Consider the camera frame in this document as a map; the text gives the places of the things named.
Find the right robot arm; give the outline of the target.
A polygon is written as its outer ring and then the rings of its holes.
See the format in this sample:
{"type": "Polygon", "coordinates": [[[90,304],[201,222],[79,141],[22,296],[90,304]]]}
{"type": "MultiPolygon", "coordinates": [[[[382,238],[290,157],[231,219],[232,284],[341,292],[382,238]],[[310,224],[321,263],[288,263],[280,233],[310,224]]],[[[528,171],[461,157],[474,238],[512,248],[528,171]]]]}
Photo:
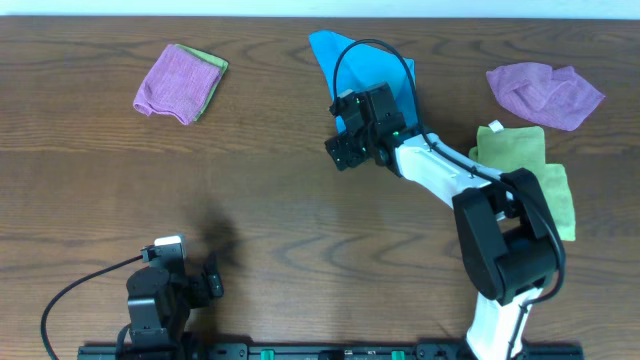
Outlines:
{"type": "Polygon", "coordinates": [[[466,342],[478,359],[523,355],[522,331],[544,288],[560,282],[564,251],[536,176],[482,166],[407,127],[401,114],[359,119],[325,143],[339,170],[368,159],[416,182],[454,212],[464,268],[478,291],[466,342]]]}

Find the blue microfiber cloth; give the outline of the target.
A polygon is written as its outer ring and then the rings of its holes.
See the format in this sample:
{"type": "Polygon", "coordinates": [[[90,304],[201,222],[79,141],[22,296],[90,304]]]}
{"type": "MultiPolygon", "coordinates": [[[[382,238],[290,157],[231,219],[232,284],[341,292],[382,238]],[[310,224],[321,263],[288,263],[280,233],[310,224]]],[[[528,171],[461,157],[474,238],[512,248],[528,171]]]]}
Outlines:
{"type": "MultiPolygon", "coordinates": [[[[322,30],[310,34],[309,42],[324,73],[330,96],[334,97],[333,78],[336,61],[342,51],[354,40],[332,31],[322,30]]],[[[406,124],[416,125],[417,112],[409,77],[395,55],[361,44],[350,49],[340,62],[337,76],[339,94],[347,89],[359,92],[383,82],[391,88],[398,110],[404,115],[406,124]]]]}

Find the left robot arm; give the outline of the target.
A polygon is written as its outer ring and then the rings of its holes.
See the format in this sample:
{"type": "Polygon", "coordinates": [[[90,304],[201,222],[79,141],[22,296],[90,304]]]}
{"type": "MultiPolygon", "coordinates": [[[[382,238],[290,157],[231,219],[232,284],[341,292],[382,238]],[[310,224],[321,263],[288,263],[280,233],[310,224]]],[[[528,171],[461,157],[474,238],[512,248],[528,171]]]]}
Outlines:
{"type": "Polygon", "coordinates": [[[181,255],[154,255],[147,267],[128,279],[126,288],[133,350],[166,356],[181,348],[190,312],[224,295],[215,254],[192,275],[181,255]]]}

